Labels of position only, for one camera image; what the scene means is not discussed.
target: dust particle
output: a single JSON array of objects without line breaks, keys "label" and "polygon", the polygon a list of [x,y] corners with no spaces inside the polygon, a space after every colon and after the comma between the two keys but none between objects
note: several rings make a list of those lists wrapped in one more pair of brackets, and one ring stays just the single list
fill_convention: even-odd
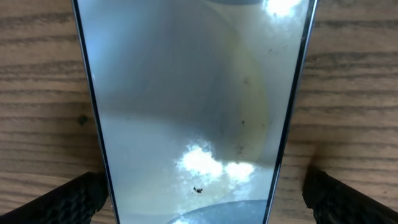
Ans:
[{"label": "dust particle", "polygon": [[244,78],[243,79],[243,83],[249,86],[250,85],[250,78],[249,77]]},{"label": "dust particle", "polygon": [[203,189],[197,189],[196,187],[193,187],[193,190],[200,194]]},{"label": "dust particle", "polygon": [[77,122],[80,124],[80,126],[85,125],[85,123],[88,121],[88,118],[86,115],[81,115],[80,117],[77,118]]}]

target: wood grain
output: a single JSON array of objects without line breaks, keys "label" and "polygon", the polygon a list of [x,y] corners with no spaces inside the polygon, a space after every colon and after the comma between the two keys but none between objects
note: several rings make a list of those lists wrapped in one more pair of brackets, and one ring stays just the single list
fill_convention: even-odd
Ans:
[{"label": "wood grain", "polygon": [[[397,36],[396,0],[320,1],[271,223],[315,223],[301,196],[313,156],[398,210]],[[101,169],[70,2],[0,1],[0,213]],[[94,221],[114,223],[110,203]]]}]

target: black textured handle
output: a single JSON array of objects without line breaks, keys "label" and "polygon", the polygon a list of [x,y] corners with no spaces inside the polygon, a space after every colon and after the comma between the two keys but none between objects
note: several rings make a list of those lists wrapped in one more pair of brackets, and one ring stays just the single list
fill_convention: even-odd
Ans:
[{"label": "black textured handle", "polygon": [[0,217],[0,223],[90,223],[108,197],[104,173],[87,172]]},{"label": "black textured handle", "polygon": [[308,169],[303,197],[317,224],[398,223],[398,213],[315,167]]}]

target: reflective screen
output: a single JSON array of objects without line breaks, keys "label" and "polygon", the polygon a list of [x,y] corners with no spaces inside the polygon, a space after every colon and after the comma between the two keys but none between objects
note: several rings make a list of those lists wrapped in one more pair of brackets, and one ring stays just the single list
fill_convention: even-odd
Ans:
[{"label": "reflective screen", "polygon": [[120,222],[262,223],[308,0],[77,2]]}]

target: glossy glass surface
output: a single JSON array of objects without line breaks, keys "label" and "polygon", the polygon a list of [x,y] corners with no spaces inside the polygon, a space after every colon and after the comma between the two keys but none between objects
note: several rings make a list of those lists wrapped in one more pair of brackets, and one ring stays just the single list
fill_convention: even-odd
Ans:
[{"label": "glossy glass surface", "polygon": [[308,0],[78,7],[121,223],[261,222]]}]

